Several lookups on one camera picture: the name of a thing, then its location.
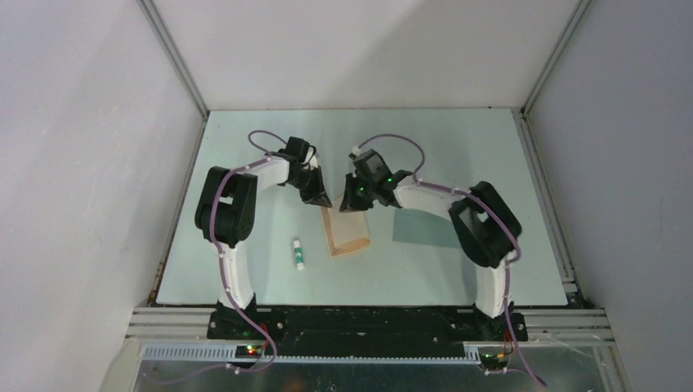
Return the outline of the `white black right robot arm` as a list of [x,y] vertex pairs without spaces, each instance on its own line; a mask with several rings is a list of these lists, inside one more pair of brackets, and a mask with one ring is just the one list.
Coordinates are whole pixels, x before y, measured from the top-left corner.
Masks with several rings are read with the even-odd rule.
[[393,172],[373,149],[354,148],[354,171],[346,175],[338,210],[366,212],[376,203],[417,210],[451,222],[458,242],[475,264],[475,329],[485,341],[496,341],[508,330],[503,313],[510,305],[509,266],[521,255],[521,224],[495,187],[481,181],[468,190],[419,180],[412,172]]

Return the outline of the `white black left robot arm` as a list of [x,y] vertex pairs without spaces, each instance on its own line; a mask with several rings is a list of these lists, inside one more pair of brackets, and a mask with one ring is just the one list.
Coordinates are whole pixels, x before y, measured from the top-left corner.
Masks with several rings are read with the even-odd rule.
[[317,148],[291,136],[275,152],[234,169],[211,167],[194,214],[194,224],[216,249],[222,290],[221,305],[237,309],[226,328],[239,340],[255,336],[258,318],[246,309],[255,299],[247,261],[246,240],[252,233],[257,195],[273,186],[290,185],[303,203],[331,207]]

